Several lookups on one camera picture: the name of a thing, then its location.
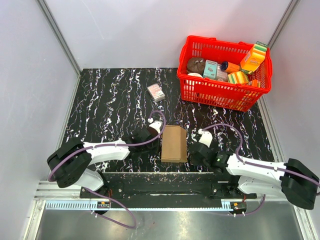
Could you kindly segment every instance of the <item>cardboard box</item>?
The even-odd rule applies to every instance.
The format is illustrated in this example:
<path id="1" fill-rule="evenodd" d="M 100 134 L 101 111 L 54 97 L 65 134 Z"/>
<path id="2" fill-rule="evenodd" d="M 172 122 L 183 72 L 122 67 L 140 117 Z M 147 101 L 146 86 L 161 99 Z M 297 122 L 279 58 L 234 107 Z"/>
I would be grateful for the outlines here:
<path id="1" fill-rule="evenodd" d="M 165 126 L 162 134 L 161 162 L 187 162 L 187 131 L 182 127 Z"/>

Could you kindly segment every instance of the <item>black marble table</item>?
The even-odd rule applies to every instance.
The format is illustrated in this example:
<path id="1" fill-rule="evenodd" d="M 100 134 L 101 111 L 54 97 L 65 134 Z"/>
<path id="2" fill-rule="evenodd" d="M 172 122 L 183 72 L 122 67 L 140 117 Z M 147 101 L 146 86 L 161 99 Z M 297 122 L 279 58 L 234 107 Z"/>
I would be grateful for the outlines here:
<path id="1" fill-rule="evenodd" d="M 165 100 L 155 103 L 147 87 L 159 84 Z M 273 162 L 263 120 L 255 104 L 248 112 L 182 101 L 176 68 L 84 69 L 76 92 L 63 142 L 80 137 L 85 142 L 110 142 L 148 125 L 152 110 L 162 111 L 168 125 L 187 129 L 187 144 L 198 139 L 199 128 L 226 123 L 243 133 L 240 155 Z M 213 128 L 213 147 L 235 151 L 239 138 L 231 129 Z M 161 153 L 133 154 L 124 161 L 93 166 L 103 172 L 207 172 L 205 167 L 187 163 L 161 163 Z"/>

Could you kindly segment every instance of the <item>red plastic shopping basket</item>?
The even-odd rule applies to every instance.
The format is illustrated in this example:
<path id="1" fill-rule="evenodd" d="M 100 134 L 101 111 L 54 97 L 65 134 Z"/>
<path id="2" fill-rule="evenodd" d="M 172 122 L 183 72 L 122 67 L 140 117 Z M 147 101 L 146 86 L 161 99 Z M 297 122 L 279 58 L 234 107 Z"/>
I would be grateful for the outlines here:
<path id="1" fill-rule="evenodd" d="M 271 90 L 272 62 L 269 49 L 260 67 L 252 75 L 248 75 L 250 81 L 259 80 L 261 87 L 189 76 L 187 63 L 192 57 L 201 57 L 219 64 L 228 61 L 239 65 L 252 46 L 253 44 L 245 42 L 234 43 L 218 41 L 216 38 L 188 36 L 180 54 L 177 71 L 182 100 L 243 112 L 250 109 L 263 94 Z"/>

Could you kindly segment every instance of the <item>metal floor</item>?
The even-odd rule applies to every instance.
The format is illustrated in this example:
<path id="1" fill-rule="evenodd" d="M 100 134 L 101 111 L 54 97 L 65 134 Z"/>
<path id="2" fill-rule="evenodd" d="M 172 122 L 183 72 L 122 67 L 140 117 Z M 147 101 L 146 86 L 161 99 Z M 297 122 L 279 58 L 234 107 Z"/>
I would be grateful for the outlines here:
<path id="1" fill-rule="evenodd" d="M 249 210 L 258 206 L 249 202 Z M 124 211 L 108 217 L 131 224 Z M 45 210 L 37 240 L 302 240 L 288 202 L 266 202 L 254 215 L 233 218 L 212 212 L 139 211 L 136 230 L 126 229 L 90 212 Z"/>

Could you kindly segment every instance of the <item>brown ball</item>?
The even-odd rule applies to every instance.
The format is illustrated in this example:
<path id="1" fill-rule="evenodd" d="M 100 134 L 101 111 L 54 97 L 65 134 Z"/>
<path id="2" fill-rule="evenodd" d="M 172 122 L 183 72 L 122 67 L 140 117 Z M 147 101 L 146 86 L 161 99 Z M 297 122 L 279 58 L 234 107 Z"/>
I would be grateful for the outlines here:
<path id="1" fill-rule="evenodd" d="M 192 57 L 188 61 L 188 64 L 186 66 L 186 71 L 188 74 L 197 73 L 197 74 L 203 75 L 204 70 L 205 70 L 205 66 L 206 66 L 206 61 L 204 58 Z"/>

